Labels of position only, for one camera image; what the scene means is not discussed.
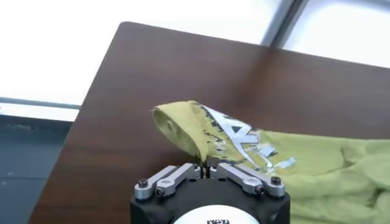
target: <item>hex bolt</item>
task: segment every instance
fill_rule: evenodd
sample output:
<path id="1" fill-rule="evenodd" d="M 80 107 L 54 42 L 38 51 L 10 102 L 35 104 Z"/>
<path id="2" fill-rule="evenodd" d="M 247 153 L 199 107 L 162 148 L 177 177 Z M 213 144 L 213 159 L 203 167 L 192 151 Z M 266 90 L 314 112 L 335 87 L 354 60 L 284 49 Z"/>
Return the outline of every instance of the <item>hex bolt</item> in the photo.
<path id="1" fill-rule="evenodd" d="M 165 191 L 164 191 L 164 189 L 158 187 L 158 188 L 156 188 L 155 193 L 156 193 L 156 197 L 160 198 L 160 197 L 164 196 Z"/>
<path id="2" fill-rule="evenodd" d="M 281 185 L 282 180 L 280 177 L 271 177 L 271 184 L 273 185 Z"/>
<path id="3" fill-rule="evenodd" d="M 147 179 L 140 179 L 140 180 L 138 181 L 138 186 L 139 186 L 140 188 L 146 187 L 146 186 L 147 186 Z"/>
<path id="4" fill-rule="evenodd" d="M 256 194 L 264 193 L 264 187 L 262 185 L 256 186 L 255 187 L 255 192 L 256 192 Z"/>

